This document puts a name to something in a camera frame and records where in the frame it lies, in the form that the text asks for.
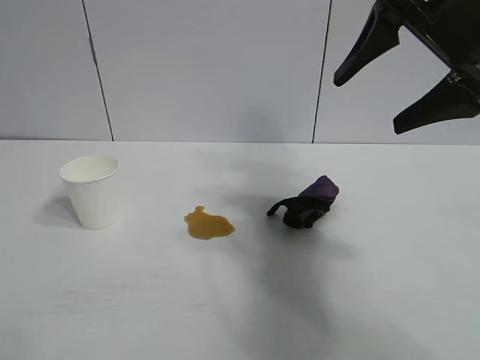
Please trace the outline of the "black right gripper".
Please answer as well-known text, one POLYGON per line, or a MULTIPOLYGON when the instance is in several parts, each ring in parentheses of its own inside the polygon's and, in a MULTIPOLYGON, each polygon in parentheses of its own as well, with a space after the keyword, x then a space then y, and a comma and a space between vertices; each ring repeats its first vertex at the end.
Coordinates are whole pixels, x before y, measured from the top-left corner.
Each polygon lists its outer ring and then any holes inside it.
POLYGON ((353 48, 334 73, 340 87, 400 44, 407 29, 450 70, 425 96, 393 119, 403 134, 426 125, 479 114, 479 2, 379 1, 353 48))

